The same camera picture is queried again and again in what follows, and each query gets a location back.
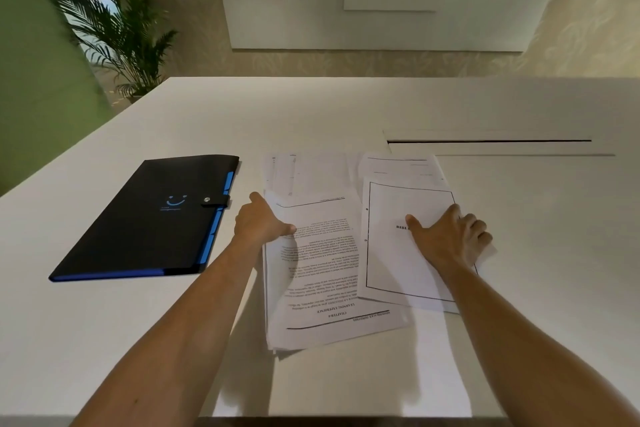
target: paper stack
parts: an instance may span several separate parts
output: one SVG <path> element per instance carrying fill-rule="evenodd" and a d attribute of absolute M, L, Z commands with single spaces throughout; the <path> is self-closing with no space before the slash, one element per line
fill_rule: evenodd
<path fill-rule="evenodd" d="M 298 227 L 263 249 L 270 349 L 403 327 L 406 306 L 457 312 L 404 222 L 432 225 L 454 203 L 435 156 L 283 153 L 262 167 L 267 202 Z"/>

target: person's left arm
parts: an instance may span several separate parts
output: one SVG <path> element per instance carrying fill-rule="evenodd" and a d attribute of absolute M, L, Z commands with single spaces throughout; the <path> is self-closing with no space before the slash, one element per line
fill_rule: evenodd
<path fill-rule="evenodd" d="M 264 243 L 295 232 L 257 192 L 220 256 L 117 363 L 72 427 L 192 426 Z"/>

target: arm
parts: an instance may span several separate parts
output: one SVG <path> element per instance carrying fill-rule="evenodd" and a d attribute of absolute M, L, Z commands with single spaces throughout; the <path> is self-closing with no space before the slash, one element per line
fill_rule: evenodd
<path fill-rule="evenodd" d="M 260 194 L 250 199 L 231 243 L 119 361 L 72 427 L 193 425 L 262 245 L 295 232 Z"/>
<path fill-rule="evenodd" d="M 493 393 L 515 426 L 640 426 L 638 412 L 593 368 L 544 334 L 472 272 L 492 236 L 454 204 L 431 228 L 406 217 L 449 287 Z"/>

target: person's left hand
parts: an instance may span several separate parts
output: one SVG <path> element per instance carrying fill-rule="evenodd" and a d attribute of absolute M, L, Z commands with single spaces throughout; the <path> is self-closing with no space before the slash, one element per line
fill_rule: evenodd
<path fill-rule="evenodd" d="M 236 237 L 256 245 L 264 245 L 284 235 L 292 235 L 296 227 L 278 220 L 267 201 L 257 192 L 249 195 L 251 203 L 240 208 L 236 216 Z"/>

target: hand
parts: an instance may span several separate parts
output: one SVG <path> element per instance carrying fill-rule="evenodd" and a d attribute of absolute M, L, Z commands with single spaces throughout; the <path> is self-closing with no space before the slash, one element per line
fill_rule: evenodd
<path fill-rule="evenodd" d="M 440 273 L 456 268 L 470 268 L 491 243 L 493 237 L 484 221 L 472 214 L 460 218 L 460 206 L 452 204 L 442 217 L 429 228 L 422 228 L 415 217 L 408 214 L 406 224 L 420 253 Z"/>
<path fill-rule="evenodd" d="M 251 203 L 240 208 L 236 216 L 236 237 L 262 246 L 284 235 L 292 235 L 296 227 L 278 220 L 267 201 L 257 192 L 249 194 Z"/>

